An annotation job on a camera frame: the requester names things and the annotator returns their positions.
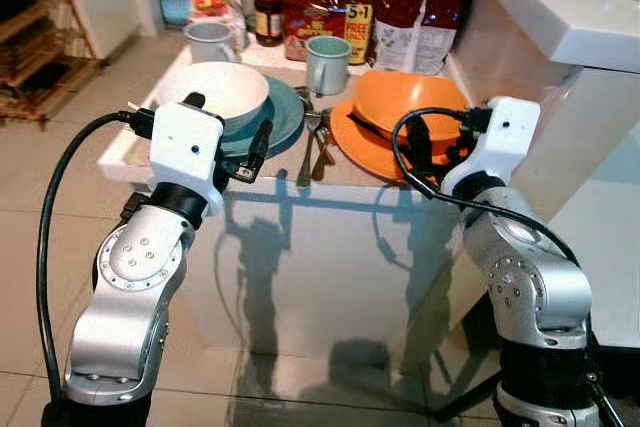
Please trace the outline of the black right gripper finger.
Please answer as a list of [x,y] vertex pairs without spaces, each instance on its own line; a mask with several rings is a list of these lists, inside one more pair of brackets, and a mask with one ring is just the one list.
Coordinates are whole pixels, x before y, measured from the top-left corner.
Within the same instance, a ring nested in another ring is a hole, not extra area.
[[410,172],[419,177],[429,177],[433,166],[433,144],[424,116],[413,116],[404,124],[404,159]]

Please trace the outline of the white bowl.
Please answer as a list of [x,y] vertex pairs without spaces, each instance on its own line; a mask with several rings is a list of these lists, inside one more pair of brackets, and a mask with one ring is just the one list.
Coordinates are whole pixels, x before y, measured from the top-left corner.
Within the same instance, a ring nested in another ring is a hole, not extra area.
[[270,85],[261,72],[243,63],[191,63],[161,78],[154,102],[183,101],[191,93],[204,95],[204,110],[224,120],[224,136],[251,135],[262,120]]

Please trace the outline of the teal plate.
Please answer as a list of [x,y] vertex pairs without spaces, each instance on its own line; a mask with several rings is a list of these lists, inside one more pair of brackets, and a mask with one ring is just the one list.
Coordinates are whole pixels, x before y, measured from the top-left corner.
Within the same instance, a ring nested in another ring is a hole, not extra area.
[[265,76],[270,87],[269,98],[261,104],[259,112],[246,125],[221,136],[220,151],[228,158],[247,156],[253,136],[264,120],[271,121],[269,148],[266,157],[287,151],[300,135],[305,112],[302,99],[284,81]]

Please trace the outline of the silver fork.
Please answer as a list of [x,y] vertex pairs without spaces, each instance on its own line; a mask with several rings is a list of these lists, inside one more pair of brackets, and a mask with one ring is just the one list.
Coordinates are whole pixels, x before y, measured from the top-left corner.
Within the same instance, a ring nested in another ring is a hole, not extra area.
[[294,93],[301,99],[303,107],[303,130],[301,136],[301,142],[305,145],[305,151],[303,151],[303,157],[300,168],[298,168],[296,176],[294,176],[294,183],[297,184],[297,188],[308,189],[311,184],[311,154],[312,148],[314,148],[314,133],[316,126],[320,122],[320,113],[315,110],[314,99],[312,99],[311,90],[307,87],[296,87]]

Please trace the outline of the orange bowl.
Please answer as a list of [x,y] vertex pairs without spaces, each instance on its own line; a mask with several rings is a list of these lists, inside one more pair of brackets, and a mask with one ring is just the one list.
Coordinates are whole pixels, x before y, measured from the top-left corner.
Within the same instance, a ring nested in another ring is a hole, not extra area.
[[452,80],[411,72],[370,71],[356,84],[352,116],[357,125],[390,139],[406,113],[426,108],[465,112],[468,102]]

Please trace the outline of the orange plate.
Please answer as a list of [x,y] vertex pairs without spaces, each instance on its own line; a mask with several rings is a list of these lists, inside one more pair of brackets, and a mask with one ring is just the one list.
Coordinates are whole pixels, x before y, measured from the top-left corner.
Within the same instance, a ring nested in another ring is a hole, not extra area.
[[[357,122],[351,119],[353,112],[353,101],[342,101],[334,107],[330,115],[330,126],[335,143],[362,170],[389,183],[403,184],[403,174],[393,161],[389,140],[380,134],[372,133],[366,127],[358,126]],[[435,165],[443,165],[449,161],[448,148],[456,145],[462,138],[460,122],[447,120],[443,115],[428,115],[425,120],[430,127],[431,161]]]

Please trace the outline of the grey mug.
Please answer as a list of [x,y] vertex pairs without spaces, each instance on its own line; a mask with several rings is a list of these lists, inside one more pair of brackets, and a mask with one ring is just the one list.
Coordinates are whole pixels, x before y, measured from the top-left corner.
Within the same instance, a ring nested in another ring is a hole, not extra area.
[[232,28],[216,21],[198,21],[184,26],[192,63],[241,61]]

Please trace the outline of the bronze spoon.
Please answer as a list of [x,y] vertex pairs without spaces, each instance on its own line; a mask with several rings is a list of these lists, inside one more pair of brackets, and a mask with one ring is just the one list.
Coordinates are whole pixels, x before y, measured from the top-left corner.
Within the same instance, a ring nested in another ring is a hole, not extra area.
[[312,138],[317,147],[317,157],[314,166],[311,168],[310,177],[314,183],[324,180],[326,167],[334,165],[335,161],[328,151],[329,143],[332,142],[332,122],[330,122],[332,111],[326,110],[319,115],[319,122],[312,130]]

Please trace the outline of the teal mug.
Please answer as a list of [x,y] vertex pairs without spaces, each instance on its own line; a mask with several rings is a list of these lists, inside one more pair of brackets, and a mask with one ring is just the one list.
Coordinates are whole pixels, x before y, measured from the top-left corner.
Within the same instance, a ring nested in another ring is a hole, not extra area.
[[314,95],[337,95],[349,79],[352,46],[340,37],[311,37],[303,44],[307,52],[306,88]]

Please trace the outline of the red-lidded jam jar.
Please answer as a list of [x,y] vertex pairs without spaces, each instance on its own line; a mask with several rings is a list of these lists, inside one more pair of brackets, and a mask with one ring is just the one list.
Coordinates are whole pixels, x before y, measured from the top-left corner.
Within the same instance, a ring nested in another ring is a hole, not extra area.
[[253,0],[253,35],[264,47],[284,42],[283,0]]

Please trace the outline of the red and white bread bag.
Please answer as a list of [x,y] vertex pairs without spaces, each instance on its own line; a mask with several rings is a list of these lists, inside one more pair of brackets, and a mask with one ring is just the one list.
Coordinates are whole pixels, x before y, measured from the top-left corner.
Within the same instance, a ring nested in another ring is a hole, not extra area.
[[435,76],[462,21],[458,0],[374,0],[372,69]]

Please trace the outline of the white table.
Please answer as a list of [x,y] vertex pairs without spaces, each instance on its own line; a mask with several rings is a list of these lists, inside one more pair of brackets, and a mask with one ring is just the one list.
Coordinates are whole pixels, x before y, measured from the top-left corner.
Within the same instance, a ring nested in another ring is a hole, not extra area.
[[[595,95],[545,95],[538,135],[516,170],[513,183],[550,229],[628,135],[607,140],[593,130]],[[303,152],[297,138],[255,183],[229,185],[189,253],[175,298],[179,331],[224,351],[369,362],[352,349],[361,343],[421,362],[485,293],[460,212],[370,176],[340,149],[324,180],[300,190]],[[639,344],[639,330],[596,336]]]

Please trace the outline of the red food pack yellow label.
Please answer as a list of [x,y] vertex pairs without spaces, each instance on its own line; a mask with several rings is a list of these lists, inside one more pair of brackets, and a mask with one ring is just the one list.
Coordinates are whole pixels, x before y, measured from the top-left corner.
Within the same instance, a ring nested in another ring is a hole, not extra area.
[[351,44],[349,65],[369,61],[374,0],[282,0],[285,58],[305,61],[312,37],[339,37]]

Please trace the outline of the wooden rack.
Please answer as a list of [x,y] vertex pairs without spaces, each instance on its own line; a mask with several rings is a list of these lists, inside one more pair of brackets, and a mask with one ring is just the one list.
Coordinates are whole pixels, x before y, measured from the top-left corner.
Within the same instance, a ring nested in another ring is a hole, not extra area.
[[76,0],[0,0],[0,126],[45,129],[101,69]]

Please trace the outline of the white cabinet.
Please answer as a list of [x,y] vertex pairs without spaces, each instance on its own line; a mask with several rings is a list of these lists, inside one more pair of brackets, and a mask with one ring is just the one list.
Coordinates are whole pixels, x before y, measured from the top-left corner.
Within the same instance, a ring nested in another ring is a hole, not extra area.
[[599,335],[639,330],[639,200],[639,129],[632,127],[550,221],[588,276]]

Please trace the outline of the white counter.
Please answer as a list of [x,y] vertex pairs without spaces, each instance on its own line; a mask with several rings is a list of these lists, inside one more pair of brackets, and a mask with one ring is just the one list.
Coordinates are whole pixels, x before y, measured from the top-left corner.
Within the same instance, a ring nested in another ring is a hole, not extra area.
[[640,71],[636,0],[498,0],[549,60]]

